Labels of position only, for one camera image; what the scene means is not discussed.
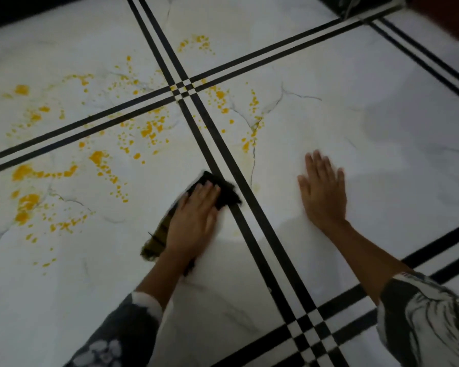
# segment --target floor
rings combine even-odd
[[[393,6],[82,0],[1,28],[0,366],[65,363],[202,170],[244,203],[150,365],[397,366],[296,183],[329,154],[355,227],[459,292],[459,42]]]

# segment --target sleeve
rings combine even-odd
[[[146,367],[162,315],[154,297],[129,294],[65,367]]]
[[[459,366],[459,296],[420,273],[386,284],[377,330],[402,366]]]

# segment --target white flower print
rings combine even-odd
[[[122,367],[118,360],[122,355],[121,343],[118,340],[97,340],[90,344],[88,350],[76,356],[73,364],[77,367]]]

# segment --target checkered pattern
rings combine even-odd
[[[318,309],[288,324],[287,328],[307,365],[333,366],[328,353],[338,345]]]
[[[179,101],[181,98],[187,98],[189,95],[196,93],[196,90],[190,80],[181,81],[176,85],[171,86],[170,89],[175,96],[176,101]]]

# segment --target person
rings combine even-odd
[[[319,151],[305,156],[298,176],[309,220],[342,253],[378,306],[380,340],[403,366],[459,366],[459,296],[413,271],[367,240],[346,220],[343,169]],[[67,367],[138,367],[149,362],[163,310],[189,261],[208,246],[220,189],[197,185],[170,223],[166,249],[153,269],[107,316]]]

